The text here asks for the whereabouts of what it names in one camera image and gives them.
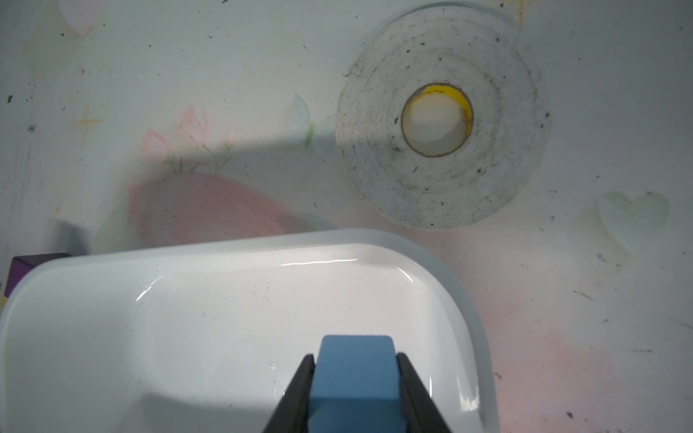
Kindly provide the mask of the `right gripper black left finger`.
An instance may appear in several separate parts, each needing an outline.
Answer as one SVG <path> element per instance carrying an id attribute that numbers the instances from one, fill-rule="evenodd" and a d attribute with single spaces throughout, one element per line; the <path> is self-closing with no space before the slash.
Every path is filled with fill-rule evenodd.
<path id="1" fill-rule="evenodd" d="M 314 355 L 303 357 L 263 433 L 307 433 Z"/>

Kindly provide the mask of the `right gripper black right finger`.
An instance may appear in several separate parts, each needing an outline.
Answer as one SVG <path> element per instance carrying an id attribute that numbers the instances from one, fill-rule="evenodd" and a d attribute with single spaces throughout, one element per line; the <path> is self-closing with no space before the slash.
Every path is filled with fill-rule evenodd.
<path id="1" fill-rule="evenodd" d="M 451 433 L 409 357 L 396 355 L 400 372 L 400 401 L 407 433 Z"/>

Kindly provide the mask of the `light blue block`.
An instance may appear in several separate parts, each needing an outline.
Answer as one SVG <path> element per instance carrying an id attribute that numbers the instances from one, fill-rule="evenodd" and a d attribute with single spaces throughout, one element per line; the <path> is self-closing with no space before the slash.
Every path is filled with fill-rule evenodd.
<path id="1" fill-rule="evenodd" d="M 310 432 L 406 431 L 393 339 L 323 337 L 308 411 Z"/>

